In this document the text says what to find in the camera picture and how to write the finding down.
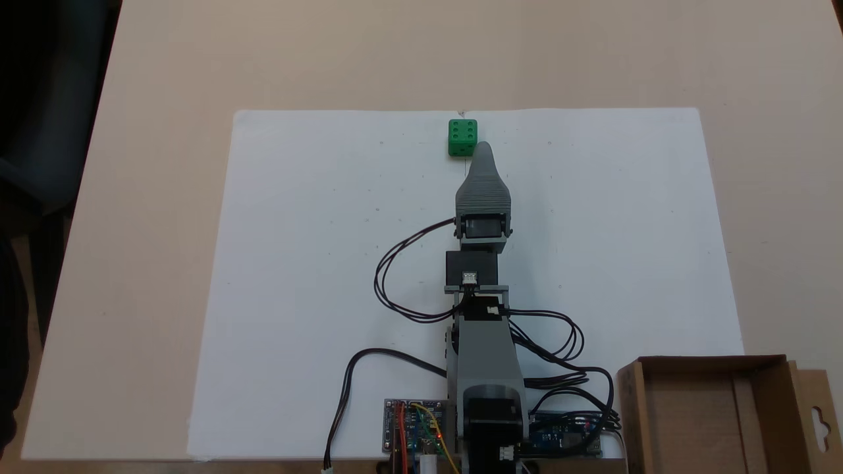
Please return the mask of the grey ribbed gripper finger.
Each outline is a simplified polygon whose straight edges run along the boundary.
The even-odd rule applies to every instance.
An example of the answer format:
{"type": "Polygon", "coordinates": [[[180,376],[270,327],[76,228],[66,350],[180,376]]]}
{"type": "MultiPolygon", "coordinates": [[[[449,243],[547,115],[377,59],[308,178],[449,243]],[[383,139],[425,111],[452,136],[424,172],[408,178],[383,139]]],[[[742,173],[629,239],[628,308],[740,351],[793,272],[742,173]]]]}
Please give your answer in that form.
{"type": "Polygon", "coordinates": [[[502,214],[509,218],[511,209],[511,195],[497,170],[493,148],[479,142],[466,179],[455,195],[456,216],[502,214]]]}

